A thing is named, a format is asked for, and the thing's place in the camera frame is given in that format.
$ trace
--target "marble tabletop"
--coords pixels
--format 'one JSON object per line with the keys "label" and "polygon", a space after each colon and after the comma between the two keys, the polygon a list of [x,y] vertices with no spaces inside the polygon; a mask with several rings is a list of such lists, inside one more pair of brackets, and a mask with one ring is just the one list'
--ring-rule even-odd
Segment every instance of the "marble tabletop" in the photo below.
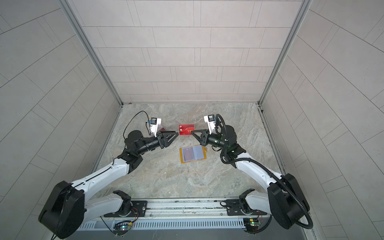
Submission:
{"label": "marble tabletop", "polygon": [[[219,113],[226,123],[234,127],[237,142],[257,161],[274,171],[280,171],[268,136],[255,103],[191,103],[191,104],[126,104],[119,116],[111,138],[97,169],[110,163],[124,148],[123,131],[129,120],[145,110],[149,117],[161,118],[166,130],[179,131],[180,124],[195,124],[195,129],[207,129],[204,115]],[[129,124],[126,136],[140,130],[148,137],[145,121],[140,113]],[[249,188],[265,192],[244,172],[220,160],[220,153],[207,146],[207,159],[181,163],[181,147],[198,145],[191,135],[178,136],[167,148],[145,153],[143,161],[130,174],[121,177],[94,197],[122,190],[133,199],[171,197],[238,197]]]}

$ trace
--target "black mounting plate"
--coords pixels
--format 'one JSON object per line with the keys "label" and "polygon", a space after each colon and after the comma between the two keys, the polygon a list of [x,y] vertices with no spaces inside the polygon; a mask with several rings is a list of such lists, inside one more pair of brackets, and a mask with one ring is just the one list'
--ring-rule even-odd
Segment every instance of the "black mounting plate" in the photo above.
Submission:
{"label": "black mounting plate", "polygon": [[[139,211],[139,217],[144,217],[145,211],[147,210],[147,201],[131,201],[132,207]],[[116,213],[104,214],[104,217],[120,217]],[[135,217],[135,213],[131,210],[125,217]]]}
{"label": "black mounting plate", "polygon": [[267,215],[266,212],[254,210],[251,214],[245,214],[241,211],[239,199],[227,199],[228,202],[232,203],[229,208],[227,207],[228,216],[248,216],[248,215]]}

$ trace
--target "dark red card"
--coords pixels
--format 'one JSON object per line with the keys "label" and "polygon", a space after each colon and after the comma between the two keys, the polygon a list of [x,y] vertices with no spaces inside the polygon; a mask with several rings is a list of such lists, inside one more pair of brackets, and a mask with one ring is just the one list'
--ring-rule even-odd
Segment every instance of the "dark red card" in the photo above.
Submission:
{"label": "dark red card", "polygon": [[194,124],[179,125],[180,135],[191,135],[191,131],[195,130]]}

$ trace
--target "marble floor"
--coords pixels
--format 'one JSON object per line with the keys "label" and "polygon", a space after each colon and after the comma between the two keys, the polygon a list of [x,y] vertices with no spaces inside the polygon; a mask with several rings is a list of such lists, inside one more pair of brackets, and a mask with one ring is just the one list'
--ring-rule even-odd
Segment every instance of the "marble floor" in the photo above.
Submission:
{"label": "marble floor", "polygon": [[[169,131],[177,131],[180,124],[195,124],[195,129],[206,129],[203,116],[219,113],[234,127],[237,142],[254,159],[274,171],[280,171],[264,125],[254,103],[191,103],[191,104],[126,104],[119,116],[112,136],[97,169],[110,163],[124,148],[123,131],[128,121],[139,111],[149,117],[161,118]],[[126,136],[140,130],[148,136],[145,113],[130,123]],[[242,171],[221,162],[219,152],[207,146],[207,159],[182,164],[179,149],[198,145],[191,135],[178,136],[167,148],[157,148],[143,155],[143,161],[130,174],[117,179],[95,197],[122,190],[133,199],[170,197],[238,197],[249,188],[264,192],[261,186]]]}

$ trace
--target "side wall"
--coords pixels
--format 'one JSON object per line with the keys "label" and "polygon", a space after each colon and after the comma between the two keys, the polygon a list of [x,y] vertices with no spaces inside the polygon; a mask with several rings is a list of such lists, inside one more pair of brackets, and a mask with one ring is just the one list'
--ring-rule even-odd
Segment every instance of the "side wall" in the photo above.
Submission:
{"label": "side wall", "polygon": [[0,239],[50,239],[43,204],[88,175],[119,104],[56,0],[1,1],[0,56]]}
{"label": "side wall", "polygon": [[301,4],[68,2],[126,103],[258,101]]}
{"label": "side wall", "polygon": [[262,104],[322,239],[384,236],[383,14],[314,0]]}

